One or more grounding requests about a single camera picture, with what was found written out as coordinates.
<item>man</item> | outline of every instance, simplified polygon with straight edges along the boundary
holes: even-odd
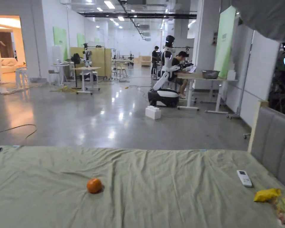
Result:
[[[189,57],[189,54],[184,52],[184,51],[181,51],[175,58],[173,58],[172,66],[176,66],[176,65],[180,64],[182,61],[184,61],[186,59],[186,57]],[[172,72],[172,76],[168,80],[173,81],[175,79],[175,82],[180,85],[180,89],[178,91],[179,98],[185,99],[186,97],[184,95],[184,91],[185,91],[185,88],[188,84],[188,80],[177,78],[176,72],[177,71]]]
[[[152,70],[151,70],[152,75],[156,74],[157,61],[158,61],[158,56],[157,56],[158,49],[159,47],[155,46],[154,51],[152,52]]]

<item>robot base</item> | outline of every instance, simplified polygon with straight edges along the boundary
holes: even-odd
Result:
[[[165,105],[167,107],[178,106],[178,93],[171,89],[159,89],[157,91],[150,90],[148,92],[148,100],[150,105]]]

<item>gray floor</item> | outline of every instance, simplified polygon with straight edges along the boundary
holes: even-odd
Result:
[[[149,68],[130,69],[130,83],[100,83],[90,94],[50,92],[48,86],[0,95],[0,131],[22,124],[37,125],[27,145],[85,146],[139,149],[235,149],[247,150],[241,120],[204,113],[214,104],[197,104],[199,112],[161,108],[162,118],[145,117],[148,102],[129,85],[149,86]],[[18,145],[34,130],[25,126],[0,133],[0,145]]]

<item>yellow plastic bag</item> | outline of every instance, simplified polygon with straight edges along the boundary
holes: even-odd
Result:
[[[254,196],[254,201],[255,202],[265,202],[273,198],[277,198],[280,195],[281,195],[280,189],[261,190],[261,191],[258,191],[256,195]]]

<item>doorway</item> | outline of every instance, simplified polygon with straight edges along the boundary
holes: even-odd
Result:
[[[19,67],[26,67],[20,17],[0,15],[0,82],[15,83]]]

